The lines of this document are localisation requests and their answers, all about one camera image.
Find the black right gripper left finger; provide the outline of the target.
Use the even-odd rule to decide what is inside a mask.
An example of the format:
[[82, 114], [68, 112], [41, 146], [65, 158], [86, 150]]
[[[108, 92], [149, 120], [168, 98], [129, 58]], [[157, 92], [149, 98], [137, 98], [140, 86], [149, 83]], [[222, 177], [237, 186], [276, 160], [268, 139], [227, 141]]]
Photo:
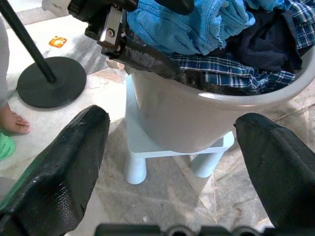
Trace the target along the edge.
[[0, 202], [3, 236], [63, 236], [82, 221], [95, 187], [110, 118], [79, 112], [31, 162]]

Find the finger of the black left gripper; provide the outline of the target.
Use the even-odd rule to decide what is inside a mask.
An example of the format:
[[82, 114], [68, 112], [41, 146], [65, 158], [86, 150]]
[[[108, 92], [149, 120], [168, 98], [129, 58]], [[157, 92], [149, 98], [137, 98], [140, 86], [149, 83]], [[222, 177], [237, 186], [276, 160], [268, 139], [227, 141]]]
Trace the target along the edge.
[[120, 52], [120, 62], [138, 71], [156, 73], [165, 79], [178, 79], [179, 67], [159, 50], [128, 40]]
[[194, 10], [194, 0], [157, 0], [157, 3], [178, 14], [190, 14]]

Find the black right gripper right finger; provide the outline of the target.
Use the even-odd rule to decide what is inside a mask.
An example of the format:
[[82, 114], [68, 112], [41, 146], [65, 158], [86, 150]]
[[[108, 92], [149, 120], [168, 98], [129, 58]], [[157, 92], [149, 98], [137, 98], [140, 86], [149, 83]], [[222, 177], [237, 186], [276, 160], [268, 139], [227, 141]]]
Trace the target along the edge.
[[234, 127], [252, 185], [272, 224], [314, 228], [314, 152], [293, 131], [257, 113], [237, 118]]

